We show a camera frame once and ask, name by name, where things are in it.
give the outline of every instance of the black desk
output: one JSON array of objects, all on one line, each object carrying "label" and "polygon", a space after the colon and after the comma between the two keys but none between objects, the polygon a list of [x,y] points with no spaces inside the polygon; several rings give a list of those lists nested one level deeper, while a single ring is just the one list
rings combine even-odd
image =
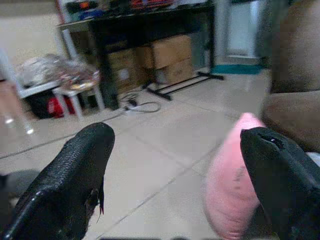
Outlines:
[{"label": "black desk", "polygon": [[[209,67],[212,69],[215,66],[215,6],[213,4],[203,3],[175,9],[106,16],[95,18],[89,22],[89,29],[95,41],[97,58],[102,76],[101,88],[104,89],[102,94],[104,94],[104,97],[108,99],[106,104],[108,107],[111,109],[117,109],[119,107],[119,103],[115,83],[111,80],[112,73],[108,60],[108,51],[105,47],[106,41],[108,41],[112,36],[125,34],[125,48],[127,49],[140,47],[146,44],[152,47],[152,42],[155,40],[172,37],[177,34],[186,34],[197,30],[197,27],[192,24],[192,22],[197,21],[197,14],[205,14],[208,21],[208,46],[210,49]],[[198,72],[198,76],[193,77],[192,79],[203,76],[207,78],[175,90],[170,90],[173,86],[171,85],[157,90],[148,88],[148,91],[167,100],[171,100],[171,93],[186,87],[210,79],[224,79],[223,76],[212,75],[210,72]]]}]

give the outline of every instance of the white plastic stool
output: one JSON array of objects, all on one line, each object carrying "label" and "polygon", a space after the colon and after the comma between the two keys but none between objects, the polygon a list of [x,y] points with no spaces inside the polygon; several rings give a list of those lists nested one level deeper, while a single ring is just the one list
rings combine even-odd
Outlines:
[{"label": "white plastic stool", "polygon": [[[52,91],[53,91],[53,94],[55,95],[56,99],[58,100],[59,104],[61,105],[62,111],[63,111],[63,114],[65,117],[68,117],[70,115],[70,113],[69,113],[67,104],[66,104],[63,96],[67,96],[71,99],[75,114],[77,115],[77,117],[79,119],[82,119],[83,118],[82,110],[81,110],[81,106],[80,106],[79,99],[78,99],[77,95],[82,92],[88,91],[90,89],[91,88],[83,89],[83,90],[68,90],[68,89],[64,89],[62,87],[57,87],[57,88],[53,89]],[[102,99],[101,92],[99,90],[99,86],[95,85],[92,87],[92,89],[94,91],[94,96],[95,96],[96,102],[98,103],[98,107],[99,107],[100,111],[104,110],[105,104]]]}]

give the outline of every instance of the clutter on shelf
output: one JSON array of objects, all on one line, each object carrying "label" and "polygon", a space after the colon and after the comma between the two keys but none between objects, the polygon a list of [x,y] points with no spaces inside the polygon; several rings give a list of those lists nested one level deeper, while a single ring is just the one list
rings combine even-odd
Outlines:
[{"label": "clutter on shelf", "polygon": [[28,59],[18,67],[18,80],[26,87],[59,81],[68,90],[93,87],[100,80],[99,71],[80,59],[68,60],[55,54]]}]

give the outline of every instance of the white floor tile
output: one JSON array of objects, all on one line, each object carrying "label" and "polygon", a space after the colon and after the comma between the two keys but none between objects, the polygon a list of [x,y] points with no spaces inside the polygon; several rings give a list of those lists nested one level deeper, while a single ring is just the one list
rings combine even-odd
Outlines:
[{"label": "white floor tile", "polygon": [[221,146],[222,142],[223,138],[220,139],[218,144],[208,154],[206,154],[200,161],[194,164],[192,169],[197,173],[201,174],[202,176],[206,177],[209,170],[209,166],[215,159],[217,151],[219,150],[219,147]]},{"label": "white floor tile", "polygon": [[26,169],[41,171],[58,155],[68,139],[70,137],[1,159],[1,174],[9,174]]},{"label": "white floor tile", "polygon": [[107,231],[183,170],[134,136],[126,132],[116,136],[104,177],[104,215],[97,223],[99,209],[95,209],[85,239],[95,239]]},{"label": "white floor tile", "polygon": [[130,133],[190,166],[210,152],[233,126],[233,118],[185,103],[133,127]]},{"label": "white floor tile", "polygon": [[186,92],[185,98],[178,100],[200,108],[224,112],[238,117],[241,113],[260,113],[263,99],[270,85],[268,71],[259,75],[225,75],[225,81],[208,81],[195,88],[193,94]]},{"label": "white floor tile", "polygon": [[203,177],[189,170],[103,236],[215,239],[202,203]]},{"label": "white floor tile", "polygon": [[[138,92],[138,98],[137,98],[138,104],[143,103],[150,103],[150,102],[156,102],[160,104],[160,110],[157,112],[152,113],[143,113],[143,112],[134,112],[129,111],[128,113],[125,113],[121,115],[120,117],[114,118],[112,120],[107,121],[106,123],[111,124],[111,126],[114,128],[115,132],[122,133],[123,131],[144,122],[145,120],[152,118],[156,116],[159,113],[164,112],[167,108],[171,107],[173,102],[168,101],[164,98],[160,98],[154,94],[151,94],[146,91],[140,91]],[[125,102],[122,102],[121,105],[126,106],[127,104]],[[144,105],[138,110],[146,110],[146,111],[153,111],[158,108],[157,104],[148,104]]]},{"label": "white floor tile", "polygon": [[[111,112],[109,109],[105,109],[104,111],[94,109],[90,114],[84,115],[81,121],[79,121],[75,115],[71,115],[67,118],[47,118],[35,121],[16,119],[12,124],[0,123],[0,134],[4,136],[0,140],[0,158],[25,151],[58,138],[74,135],[85,126],[101,121],[110,125],[117,135],[164,111],[171,104],[171,102],[167,100],[141,91],[138,93],[138,103],[141,104],[145,102],[159,102],[161,104],[161,110],[155,113],[121,115],[120,117],[106,120],[118,115],[122,110],[119,109]],[[155,107],[154,105],[150,105],[145,106],[144,109],[153,110]],[[33,133],[27,134],[26,129],[33,129]]]}]

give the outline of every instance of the pink pillow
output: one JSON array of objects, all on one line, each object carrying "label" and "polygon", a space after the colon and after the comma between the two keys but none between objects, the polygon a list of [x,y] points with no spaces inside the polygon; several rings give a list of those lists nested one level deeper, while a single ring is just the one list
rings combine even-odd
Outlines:
[{"label": "pink pillow", "polygon": [[204,204],[210,223],[225,240],[241,239],[259,205],[240,149],[241,130],[255,127],[264,124],[244,113],[209,167]]}]

